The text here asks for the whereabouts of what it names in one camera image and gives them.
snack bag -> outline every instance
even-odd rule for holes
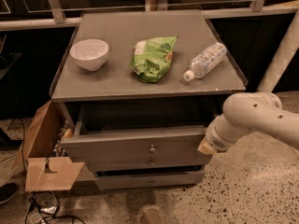
[[[169,70],[177,36],[156,37],[135,46],[130,67],[143,82],[157,82]]]

white pole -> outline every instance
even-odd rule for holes
[[[299,9],[269,64],[257,92],[272,92],[299,47]]]

gray cabinet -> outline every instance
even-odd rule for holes
[[[157,83],[129,68],[140,40],[178,35],[172,66]],[[246,80],[228,54],[208,77],[182,82],[189,61],[216,42],[199,11],[85,14],[74,43],[100,38],[110,46],[105,66],[87,72],[67,57],[52,94],[74,129],[63,146],[84,161],[99,189],[198,183],[211,156],[197,151],[225,97]]]

bowl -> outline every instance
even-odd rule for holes
[[[106,62],[108,51],[109,46],[105,41],[87,39],[73,45],[70,55],[83,69],[96,71]]]

person's foot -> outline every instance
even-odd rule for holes
[[[140,224],[164,224],[164,216],[156,209],[147,210],[140,218]]]
[[[7,203],[18,192],[18,186],[15,183],[7,183],[0,187],[0,204]]]

